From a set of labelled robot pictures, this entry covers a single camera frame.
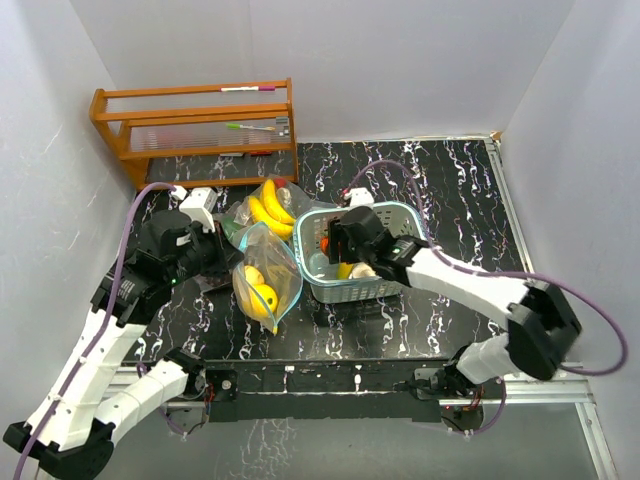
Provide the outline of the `yellow bananas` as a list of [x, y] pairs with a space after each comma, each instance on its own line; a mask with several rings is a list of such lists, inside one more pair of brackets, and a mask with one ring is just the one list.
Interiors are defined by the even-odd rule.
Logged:
[[281, 240], [287, 241], [293, 234], [295, 217], [283, 206], [277, 191], [287, 182], [268, 179], [255, 195], [247, 198], [247, 206], [254, 223], [263, 222]]

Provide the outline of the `white mushroom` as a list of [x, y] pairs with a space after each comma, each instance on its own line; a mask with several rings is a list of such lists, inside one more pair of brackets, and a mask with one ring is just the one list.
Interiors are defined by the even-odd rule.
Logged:
[[349, 274], [349, 279], [376, 278], [375, 270], [364, 262], [359, 262], [353, 266]]

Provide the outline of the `clear zip bag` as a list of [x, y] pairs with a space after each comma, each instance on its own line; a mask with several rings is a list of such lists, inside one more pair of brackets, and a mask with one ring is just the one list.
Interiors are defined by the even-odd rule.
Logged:
[[237, 295], [234, 291], [237, 304], [249, 319], [260, 323], [272, 334], [277, 334], [280, 322], [297, 304], [303, 289], [303, 279], [295, 255], [263, 222], [243, 229], [236, 237], [239, 239], [238, 248], [243, 254], [243, 259], [237, 266], [252, 265], [258, 268], [264, 275], [265, 284], [276, 291], [279, 299], [276, 313], [268, 316], [254, 313], [251, 306], [252, 292]]
[[297, 184], [271, 176], [252, 193], [235, 202], [221, 220], [233, 231], [263, 222], [276, 236], [288, 242], [299, 217], [329, 207], [329, 203], [311, 198]]

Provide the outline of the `yellow pear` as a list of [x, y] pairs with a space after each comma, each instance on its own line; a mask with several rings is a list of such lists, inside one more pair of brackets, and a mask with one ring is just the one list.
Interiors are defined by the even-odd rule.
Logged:
[[233, 286], [237, 295], [241, 292], [256, 292], [257, 287], [265, 284], [264, 275], [252, 265], [239, 265], [233, 272]]

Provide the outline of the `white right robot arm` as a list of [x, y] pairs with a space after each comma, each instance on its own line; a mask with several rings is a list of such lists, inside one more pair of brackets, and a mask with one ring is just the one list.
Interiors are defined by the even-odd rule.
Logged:
[[453, 300], [499, 324], [503, 333], [461, 348], [431, 379], [431, 390], [466, 397], [492, 378], [522, 372], [548, 381], [581, 325], [562, 290], [523, 273], [509, 277], [457, 261], [428, 241], [394, 235], [368, 206], [328, 224], [330, 263], [364, 263], [380, 278]]

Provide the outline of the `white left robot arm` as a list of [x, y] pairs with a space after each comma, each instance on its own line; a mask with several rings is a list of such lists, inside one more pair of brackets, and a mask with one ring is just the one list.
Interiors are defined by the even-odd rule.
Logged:
[[58, 379], [28, 419], [10, 424], [4, 443], [56, 479], [93, 479], [115, 446], [165, 402], [194, 399], [206, 387], [203, 362], [181, 348], [167, 353], [120, 393], [105, 398], [132, 345], [175, 286], [224, 276], [243, 258], [216, 220], [161, 212], [143, 225], [135, 248], [121, 239], [115, 263], [95, 291], [81, 336]]

